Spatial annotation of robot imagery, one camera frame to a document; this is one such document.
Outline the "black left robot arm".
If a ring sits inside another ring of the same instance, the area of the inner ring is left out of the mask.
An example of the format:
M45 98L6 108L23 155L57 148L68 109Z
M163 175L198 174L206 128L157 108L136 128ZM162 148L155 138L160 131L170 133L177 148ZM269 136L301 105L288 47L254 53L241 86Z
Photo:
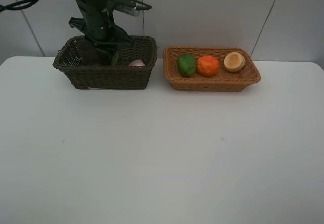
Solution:
M21 0L1 6L1 11L24 10L39 0ZM132 39L114 21L115 10L137 16L143 9L137 0L76 0L81 18L70 18L69 25L85 38L79 42L79 53L85 65L116 65L120 45L129 45Z

